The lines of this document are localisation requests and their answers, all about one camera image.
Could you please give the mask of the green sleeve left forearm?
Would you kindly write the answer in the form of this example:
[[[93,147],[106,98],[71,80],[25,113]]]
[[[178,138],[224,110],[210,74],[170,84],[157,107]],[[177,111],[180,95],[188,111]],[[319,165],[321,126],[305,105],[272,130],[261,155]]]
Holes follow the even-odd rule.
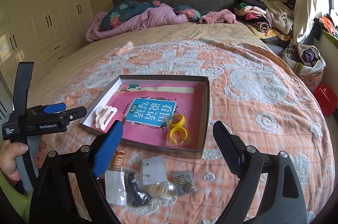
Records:
[[[20,215],[20,217],[26,222],[29,223],[29,211],[30,203],[33,195],[33,191],[27,194],[19,193],[13,186],[7,181],[3,173],[1,172],[1,189],[3,190],[5,196],[14,207],[15,211]]]

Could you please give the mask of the person's left hand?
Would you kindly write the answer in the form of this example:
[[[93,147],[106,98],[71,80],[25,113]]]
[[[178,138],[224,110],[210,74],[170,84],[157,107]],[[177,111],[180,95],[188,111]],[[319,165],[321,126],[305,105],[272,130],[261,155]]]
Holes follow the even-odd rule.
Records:
[[[4,141],[1,146],[1,172],[6,180],[15,184],[20,180],[16,158],[22,156],[29,149],[28,145],[19,142]]]

